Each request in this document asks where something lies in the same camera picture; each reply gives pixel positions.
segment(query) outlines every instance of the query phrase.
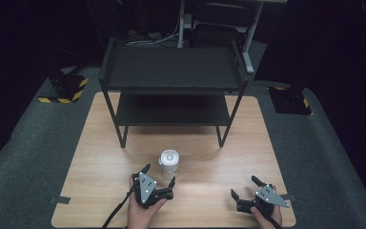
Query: shelf tier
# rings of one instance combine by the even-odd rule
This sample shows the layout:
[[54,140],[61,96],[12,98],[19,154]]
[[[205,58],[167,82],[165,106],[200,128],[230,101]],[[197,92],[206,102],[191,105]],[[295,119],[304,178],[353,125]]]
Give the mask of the shelf tier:
[[120,126],[227,126],[221,94],[121,94],[116,114]]

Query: wooden table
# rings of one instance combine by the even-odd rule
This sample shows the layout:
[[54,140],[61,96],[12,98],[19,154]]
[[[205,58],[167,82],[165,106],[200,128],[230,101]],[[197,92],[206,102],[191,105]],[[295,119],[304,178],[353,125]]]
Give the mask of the wooden table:
[[[113,105],[119,94],[110,93]],[[148,176],[158,181],[157,189],[169,182],[162,178],[158,157],[167,149],[180,154],[174,199],[166,203],[152,227],[256,227],[252,215],[236,212],[230,191],[253,199],[258,187],[251,175],[275,184],[279,194],[286,188],[263,116],[254,97],[242,98],[231,137],[224,148],[215,142],[214,127],[131,127],[130,144],[121,148],[102,93],[96,94],[57,203],[54,227],[101,227],[129,189],[129,176],[147,163]],[[227,96],[230,108],[235,97]],[[110,227],[127,225],[127,205]],[[283,225],[295,225],[292,208],[282,208]]]

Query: wire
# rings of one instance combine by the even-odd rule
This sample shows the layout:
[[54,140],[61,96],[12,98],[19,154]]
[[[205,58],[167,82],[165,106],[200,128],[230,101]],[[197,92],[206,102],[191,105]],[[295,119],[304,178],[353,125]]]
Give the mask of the wire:
[[124,203],[127,201],[127,199],[130,197],[130,195],[133,193],[135,184],[132,186],[130,191],[126,194],[126,197],[123,199],[121,203],[117,205],[117,207],[112,211],[112,213],[109,215],[108,219],[106,220],[105,224],[103,224],[102,229],[107,228],[109,223],[112,221],[112,218],[117,214],[117,212],[123,207]]
[[179,22],[180,22],[180,15],[177,17],[177,23],[176,23],[176,26],[174,27],[174,31],[172,32],[172,35],[170,35],[166,38],[155,40],[155,41],[132,41],[132,42],[126,43],[125,46],[140,45],[140,44],[154,45],[154,44],[158,44],[158,43],[164,42],[166,40],[169,40],[169,39],[173,38],[174,36],[179,35],[179,33],[176,33],[177,28],[179,26]]
[[261,213],[261,215],[268,220],[270,223],[273,224],[273,226],[275,227],[275,229],[282,229],[282,227],[280,226],[280,224],[278,224],[271,216],[269,216],[268,214],[266,214],[264,212],[264,210],[261,208],[260,204],[256,201],[255,206],[257,208],[257,210],[259,210],[259,212]]
[[93,16],[91,3],[89,2],[89,0],[86,0],[86,4],[88,5],[89,13],[91,14],[91,20],[93,21],[94,29],[96,31],[97,38],[99,38],[99,42],[100,42],[100,46],[102,47],[102,51],[106,52],[106,46],[103,44],[102,39],[100,39],[100,32],[99,32],[99,29],[97,28],[97,22]]
[[68,53],[68,54],[77,56],[79,58],[83,58],[83,59],[86,59],[86,60],[89,60],[89,61],[93,61],[93,62],[96,62],[96,63],[101,63],[101,61],[94,60],[94,59],[88,58],[86,56],[83,56],[83,55],[80,55],[80,54],[77,54],[77,53],[74,53],[74,52],[67,51],[65,49],[62,49],[62,48],[60,48],[58,46],[55,46],[52,43],[48,42],[47,39],[46,39],[46,37],[44,37],[43,30],[41,29],[40,25],[38,24],[37,20],[35,19],[34,15],[32,14],[31,10],[29,9],[29,7],[26,4],[25,0],[22,0],[22,5],[23,5],[23,7],[25,7],[25,10],[28,13],[29,17],[31,18],[32,23],[34,23],[35,27],[40,32],[40,36],[41,36],[43,42],[46,43],[48,46],[50,46],[52,48],[55,48],[55,49],[57,49],[57,50],[59,50],[61,52],[65,52],[65,53]]

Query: black shelf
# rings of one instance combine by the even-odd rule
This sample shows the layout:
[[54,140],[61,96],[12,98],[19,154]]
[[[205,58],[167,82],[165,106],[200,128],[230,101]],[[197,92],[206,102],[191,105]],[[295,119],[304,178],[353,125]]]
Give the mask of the black shelf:
[[[111,38],[99,82],[122,148],[130,126],[215,126],[223,147],[249,75],[235,43],[231,49],[161,49],[115,47]],[[120,91],[117,113],[108,91]],[[238,92],[231,112],[225,92]]]
[[116,114],[120,126],[227,126],[221,94],[121,94]]

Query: dark background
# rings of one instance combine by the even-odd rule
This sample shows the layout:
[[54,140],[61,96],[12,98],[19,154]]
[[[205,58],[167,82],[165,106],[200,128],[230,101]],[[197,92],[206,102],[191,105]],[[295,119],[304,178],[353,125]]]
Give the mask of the dark background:
[[[171,31],[178,1],[154,2],[148,29]],[[53,71],[99,63],[111,35],[142,22],[133,7],[105,0],[0,1],[0,150]],[[366,186],[366,1],[266,4],[254,39],[269,44],[255,79],[311,89]]]

